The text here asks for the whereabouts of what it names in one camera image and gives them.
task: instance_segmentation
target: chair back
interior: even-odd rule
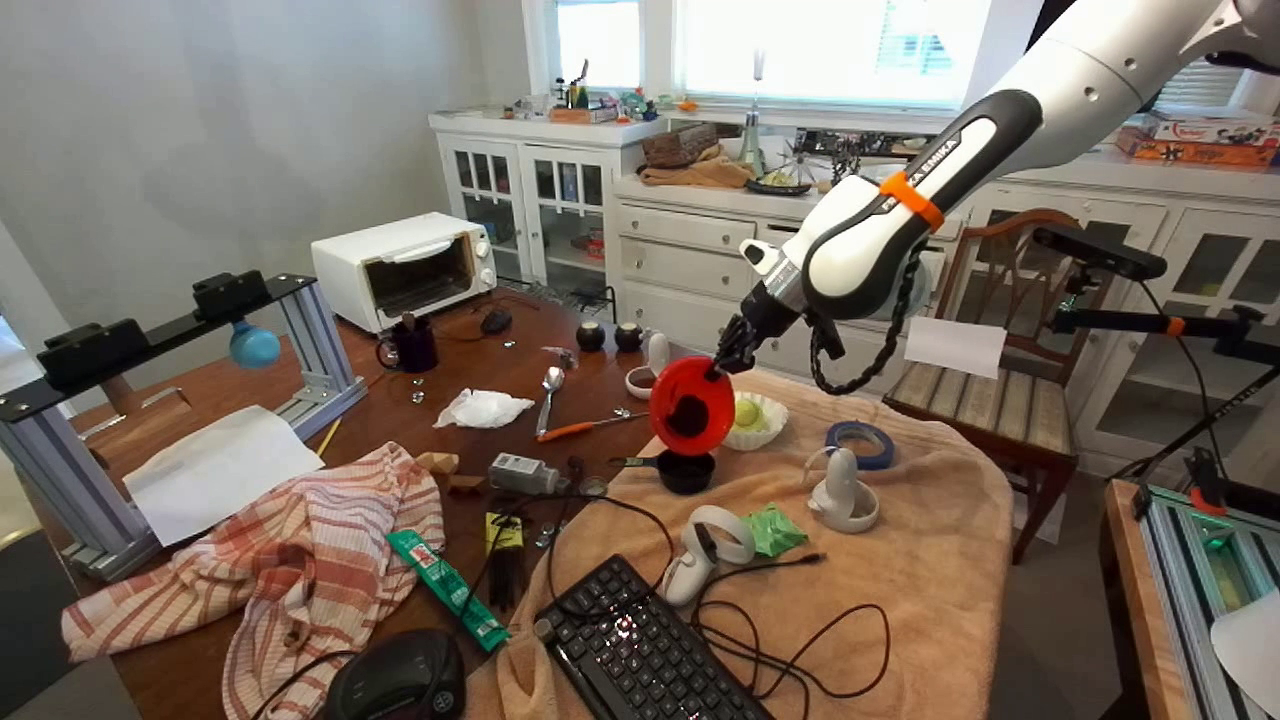
[[[1087,332],[1051,332],[1047,322],[1077,262],[1036,244],[1033,230],[1078,230],[1078,219],[1056,208],[1026,208],[987,230],[965,230],[944,271],[941,317],[1007,328],[1004,367],[1069,385]],[[1107,276],[1078,304],[1097,309],[1104,283]]]

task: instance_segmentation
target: black keyboard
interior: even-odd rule
[[[766,715],[702,636],[618,555],[547,604],[536,632],[594,715]]]

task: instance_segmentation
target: tan tablecloth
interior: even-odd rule
[[[670,496],[646,469],[618,472],[608,494],[650,509],[670,533],[682,529],[697,505],[722,505],[731,513],[785,509],[828,561],[734,578],[712,591],[745,604],[761,624],[762,648],[774,655],[792,655],[848,604],[882,604],[892,624],[889,676],[857,701],[811,694],[811,715],[987,715],[1010,543],[1010,494],[998,469],[949,423],[897,418],[867,396],[828,399],[771,374],[734,378],[734,390],[792,407],[792,423],[774,446],[721,453],[717,485],[702,496]],[[806,513],[806,488],[823,464],[806,482],[799,482],[799,469],[833,422],[879,423],[900,453],[897,469],[867,472],[867,485],[882,501],[879,529],[867,538],[828,533]],[[667,565],[667,543],[643,515],[591,505],[561,533],[554,588],[576,583],[611,554],[627,555],[646,579]],[[532,615],[543,604],[547,574],[539,561],[527,595],[510,614],[510,644],[469,681],[469,715],[589,715],[532,636]],[[748,641],[741,621],[717,615],[717,624]],[[879,644],[879,621],[865,614],[820,641],[799,665],[828,689],[859,689],[879,670]],[[792,681],[780,686],[766,713],[799,715],[799,689]]]

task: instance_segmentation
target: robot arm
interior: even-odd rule
[[[1198,57],[1280,70],[1274,0],[1077,0],[1039,45],[965,110],[900,175],[835,186],[799,231],[745,244],[761,283],[728,322],[717,366],[745,374],[756,349],[806,317],[857,322],[900,283],[944,212],[993,175],[1065,164],[1119,129]]]

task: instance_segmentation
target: plaid cloth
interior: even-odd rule
[[[252,715],[296,670],[360,654],[372,624],[409,591],[389,554],[391,529],[444,549],[433,460],[383,446],[354,464],[296,476],[165,567],[120,579],[64,610],[73,660],[154,644],[243,604],[223,660],[223,713]],[[272,715],[317,715],[340,665],[300,676]]]

